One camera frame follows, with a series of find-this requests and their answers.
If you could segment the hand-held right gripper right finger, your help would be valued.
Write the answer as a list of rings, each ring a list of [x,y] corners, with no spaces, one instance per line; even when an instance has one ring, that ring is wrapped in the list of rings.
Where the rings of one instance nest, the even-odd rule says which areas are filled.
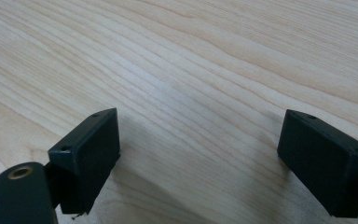
[[[358,141],[312,115],[285,113],[279,158],[333,217],[358,217]]]

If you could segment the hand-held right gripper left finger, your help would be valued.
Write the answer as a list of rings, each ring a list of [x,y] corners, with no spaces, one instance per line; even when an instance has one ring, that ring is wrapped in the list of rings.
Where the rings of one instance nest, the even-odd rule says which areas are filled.
[[[52,203],[65,214],[90,212],[120,158],[117,111],[94,113],[48,151]]]

